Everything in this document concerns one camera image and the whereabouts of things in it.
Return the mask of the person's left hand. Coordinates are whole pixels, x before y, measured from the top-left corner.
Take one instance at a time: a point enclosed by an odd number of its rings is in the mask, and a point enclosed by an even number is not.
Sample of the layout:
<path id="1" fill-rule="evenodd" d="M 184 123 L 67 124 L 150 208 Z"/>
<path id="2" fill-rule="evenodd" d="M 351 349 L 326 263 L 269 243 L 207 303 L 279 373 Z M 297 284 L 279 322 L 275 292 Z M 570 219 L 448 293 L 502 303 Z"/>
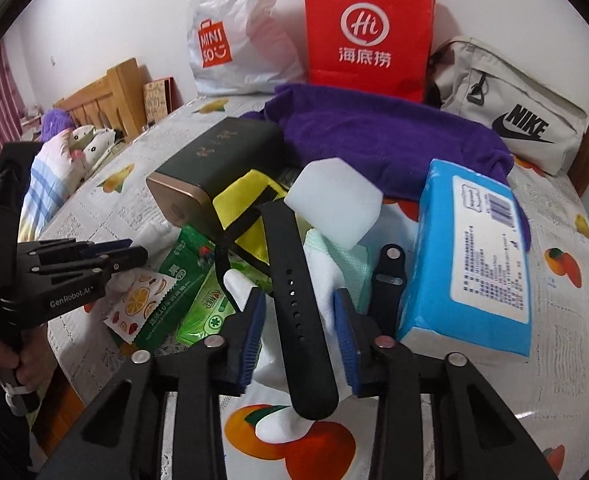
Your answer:
<path id="1" fill-rule="evenodd" d="M 19 353 L 0 340 L 0 369 L 14 370 L 18 382 L 29 391 L 34 391 L 44 382 L 48 382 L 56 367 L 47 333 L 46 325 L 29 330 L 24 347 Z"/>

